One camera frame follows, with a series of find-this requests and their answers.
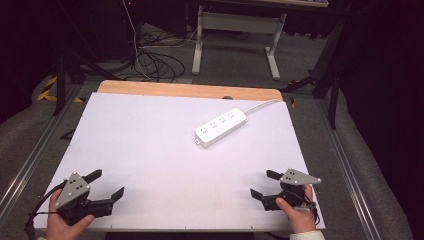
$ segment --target cable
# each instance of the cable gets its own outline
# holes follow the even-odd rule
[[[144,66],[148,70],[146,75],[148,75],[149,77],[153,77],[152,75],[155,74],[157,81],[159,81],[159,79],[171,79],[170,83],[172,83],[175,78],[182,76],[184,74],[185,66],[178,59],[171,57],[171,56],[168,56],[168,55],[165,55],[165,54],[153,53],[153,52],[150,52],[149,50],[143,49],[143,48],[141,48],[140,50],[141,50],[141,53],[142,53],[142,56],[143,56]],[[146,56],[150,60],[149,63],[146,63],[146,58],[144,58],[144,56]],[[182,70],[180,72],[176,73],[174,68],[172,68],[170,64],[166,63],[163,60],[163,57],[164,58],[170,58],[170,59],[174,60],[175,62],[177,62],[177,64],[181,67]],[[152,66],[152,65],[154,65],[155,70],[149,71],[148,67]]]
[[[125,0],[122,0],[122,4],[124,5],[125,12],[127,13],[127,16],[128,16],[128,21],[130,22],[131,28],[133,29],[133,32],[134,32],[134,34],[133,34],[133,45],[134,45],[134,51],[135,51],[135,61],[136,61],[137,65],[138,65],[138,67],[140,68],[141,74],[143,74],[146,78],[148,78],[148,79],[151,80],[151,78],[149,78],[149,76],[147,76],[146,74],[144,74],[143,69],[140,66],[140,62],[138,60],[138,51],[137,51],[137,33],[135,31],[134,24],[133,24],[133,22],[131,20],[130,13],[128,12],[127,5],[125,4]]]
[[[197,32],[197,28],[196,28],[196,30],[194,30],[193,31],[193,33],[191,34],[191,36],[187,39],[187,41],[184,43],[184,44],[182,44],[182,45],[178,45],[178,46],[174,46],[174,45],[170,45],[170,46],[144,46],[143,48],[164,48],[164,47],[170,47],[170,48],[178,48],[178,47],[182,47],[182,46],[184,46],[184,45],[186,45],[188,42],[190,42],[190,41],[192,41],[191,39],[193,38],[193,36],[194,36],[194,34]]]
[[[54,187],[52,190],[50,190],[46,195],[44,195],[40,201],[38,202],[38,204],[35,206],[34,210],[32,211],[32,213],[29,214],[29,218],[28,221],[25,223],[25,233],[27,234],[28,238],[30,240],[36,240],[35,238],[35,228],[34,228],[34,218],[38,215],[38,214],[42,214],[42,213],[37,213],[38,209],[40,209],[41,205],[43,205],[43,203],[50,197],[50,195],[52,195],[56,190],[58,189],[63,189],[66,185],[67,180],[63,181],[61,184],[57,185],[56,187]]]
[[[265,234],[268,235],[268,236],[270,236],[270,237],[272,237],[272,238],[274,238],[274,239],[278,239],[278,240],[289,240],[289,238],[280,237],[280,236],[277,236],[277,235],[272,234],[270,232],[265,232]]]
[[[265,102],[262,102],[262,103],[260,103],[260,104],[258,104],[258,105],[256,105],[256,106],[253,106],[253,107],[251,107],[251,108],[249,108],[249,109],[247,109],[246,111],[244,111],[244,114],[248,114],[249,112],[251,112],[252,110],[254,110],[254,109],[256,109],[256,108],[258,108],[258,107],[260,107],[260,106],[263,106],[263,105],[265,105],[265,104],[267,104],[267,103],[275,103],[275,102],[282,102],[283,100],[281,100],[281,99],[271,99],[271,100],[268,100],[268,101],[265,101]]]
[[[307,205],[311,205],[312,203],[315,204],[314,202],[311,201],[311,199],[308,198],[308,196],[305,195],[305,198],[306,198],[305,202],[306,202]],[[315,219],[316,219],[315,225],[318,225],[321,222],[321,218],[318,215],[318,210],[317,210],[316,206],[315,206],[314,209],[311,209],[311,210],[314,213],[314,216],[315,216]]]
[[[162,42],[164,40],[170,39],[170,38],[176,38],[176,36],[174,36],[171,33],[168,32],[162,32],[162,31],[151,31],[151,32],[146,32],[140,39],[140,43],[142,45],[153,45],[156,44],[158,42]]]
[[[39,214],[57,214],[57,212],[38,212],[37,214],[35,214],[35,216]]]

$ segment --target white board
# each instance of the white board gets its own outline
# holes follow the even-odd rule
[[[259,103],[93,93],[48,189],[73,171],[96,169],[103,176],[90,184],[90,200],[124,186],[113,214],[97,218],[94,230],[289,231],[286,215],[264,211],[250,196],[250,188],[280,192],[266,170],[308,173],[284,102],[249,113],[244,126],[208,148],[194,143],[197,127]],[[46,219],[37,216],[35,227],[46,228]]]

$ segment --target white cable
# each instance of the white cable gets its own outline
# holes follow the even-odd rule
[[[134,51],[135,51],[135,61],[137,62],[138,68],[140,68],[141,74],[143,74],[147,79],[152,80],[149,76],[144,74],[143,69],[141,68],[140,61],[138,60],[138,51],[137,51],[137,46],[136,46],[137,45],[137,35],[136,35],[137,33],[136,33],[135,27],[132,23],[130,13],[128,12],[127,5],[125,4],[125,0],[122,0],[122,4],[124,5],[125,12],[127,12],[128,20],[130,21],[131,27],[132,27],[133,32],[134,32],[133,43],[134,43]]]
[[[268,101],[265,101],[265,102],[262,102],[262,103],[260,103],[260,104],[258,104],[258,105],[256,105],[256,106],[253,106],[253,107],[251,107],[251,108],[249,108],[249,109],[247,109],[246,111],[244,111],[244,114],[248,114],[248,112],[251,112],[252,110],[254,110],[254,109],[256,109],[256,108],[258,108],[258,107],[261,107],[261,106],[263,106],[263,105],[265,105],[265,104],[267,104],[267,103],[275,103],[275,102],[282,102],[283,100],[282,99],[271,99],[271,100],[268,100]]]
[[[193,31],[193,33],[191,34],[191,36],[190,36],[190,37],[187,39],[187,41],[186,41],[184,44],[182,44],[182,45],[179,45],[179,46],[144,46],[144,47],[142,47],[142,48],[164,48],[164,47],[176,48],[176,47],[182,47],[182,46],[186,45],[188,42],[196,42],[196,41],[191,40],[191,39],[193,38],[194,34],[197,32],[197,29],[198,29],[198,28],[196,28],[196,29]],[[159,43],[162,43],[162,42],[170,42],[170,41],[177,41],[177,40],[180,40],[180,39],[168,39],[168,40],[162,40],[162,41],[160,41]]]

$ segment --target black cable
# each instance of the black cable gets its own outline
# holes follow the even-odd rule
[[[133,66],[134,67],[134,70],[137,73],[139,73],[139,75],[143,75],[144,77],[147,77],[147,79],[151,80],[150,76],[152,74],[156,74],[156,71],[150,72],[148,67],[151,66],[151,65],[154,65],[155,66],[155,69],[156,69],[156,64],[155,64],[154,61],[152,61],[152,62],[150,62],[150,63],[147,64],[146,63],[146,59],[144,58],[144,56],[143,56],[143,60],[144,60],[144,65],[140,64],[140,67],[141,66],[145,67],[146,68],[146,73],[140,72],[140,71],[143,71],[142,69],[140,69],[140,71],[138,71],[137,68],[135,67],[135,65]]]
[[[62,136],[60,136],[60,138],[59,139],[61,139],[61,140],[71,140],[72,139],[72,136],[70,136],[71,134],[73,134],[74,132],[75,132],[75,130],[77,130],[76,128],[74,128],[74,129],[72,129],[71,131],[69,131],[69,132],[67,132],[67,133],[65,133],[65,134],[63,134]]]
[[[143,34],[143,36],[140,39],[140,43],[142,43],[142,45],[144,45],[144,46],[151,46],[151,45],[154,45],[156,43],[160,43],[161,41],[164,41],[164,40],[170,39],[170,38],[178,38],[178,37],[171,34],[171,33],[167,33],[167,32],[151,31],[151,32],[146,32],[146,33]]]
[[[311,201],[311,199],[308,198],[308,196],[305,195],[306,200],[309,202],[307,202],[307,205],[312,204],[313,202]],[[321,222],[321,218],[318,215],[318,209],[315,207],[314,209],[311,209],[311,211],[314,213],[315,216],[315,225],[318,225]]]
[[[270,236],[270,237],[272,237],[272,238],[274,238],[274,239],[278,239],[278,240],[289,240],[289,238],[280,237],[280,236],[277,236],[277,235],[272,234],[270,232],[265,232],[265,234],[268,235],[268,236]]]
[[[57,212],[38,212],[35,216],[38,216],[39,214],[57,214]]]
[[[171,79],[170,83],[172,83],[175,78],[182,76],[185,73],[185,66],[178,59],[168,55],[164,55],[164,54],[153,53],[143,48],[139,48],[139,50],[140,50],[139,57],[142,57],[143,63],[144,63],[143,67],[146,67],[146,71],[147,71],[147,73],[143,75],[147,77],[156,78],[157,82],[159,82],[160,79]],[[163,58],[170,58],[171,60],[176,61],[181,66],[182,70],[177,73],[175,69],[171,67],[170,64],[168,64],[166,61],[163,60]],[[154,66],[154,69],[155,69],[153,71],[149,69],[149,67],[152,65]]]
[[[309,205],[310,204],[310,202],[311,201],[309,201],[309,198],[305,195],[305,194],[303,194],[303,196],[304,197],[301,197],[301,196],[299,196],[299,195],[297,195],[295,192],[292,192],[292,191],[289,191],[289,190],[284,190],[283,191],[283,193],[287,193],[287,194],[289,194],[289,195],[291,195],[291,196],[293,196],[293,197],[296,197],[298,200],[300,200],[302,203],[303,202],[305,202],[306,203],[306,205]]]
[[[40,209],[41,205],[52,195],[56,190],[63,189],[66,185],[67,180],[63,181],[61,184],[54,187],[52,190],[50,190],[46,195],[44,195],[38,204],[35,206],[32,213],[29,214],[28,221],[25,223],[25,233],[27,234],[28,238],[30,240],[36,240],[35,238],[35,228],[34,228],[34,218],[38,215],[38,209]]]

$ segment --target table leg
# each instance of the table leg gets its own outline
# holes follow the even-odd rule
[[[198,75],[200,73],[200,62],[202,60],[203,8],[204,8],[204,6],[199,6],[199,11],[198,11],[198,16],[197,16],[196,49],[194,50],[193,68],[191,70],[192,74],[194,74],[194,75]]]
[[[57,116],[62,110],[63,106],[65,106],[65,97],[66,97],[66,86],[65,86],[65,78],[66,78],[66,69],[65,69],[65,57],[62,53],[59,53],[57,56],[57,102],[56,109],[53,113],[54,116]]]
[[[280,20],[277,23],[274,33],[274,39],[271,47],[266,47],[265,52],[268,59],[269,68],[271,69],[272,79],[280,80],[280,73],[278,72],[277,63],[275,62],[274,52],[277,48],[278,41],[280,39],[281,31],[283,30],[284,22],[286,20],[286,14],[281,14]]]

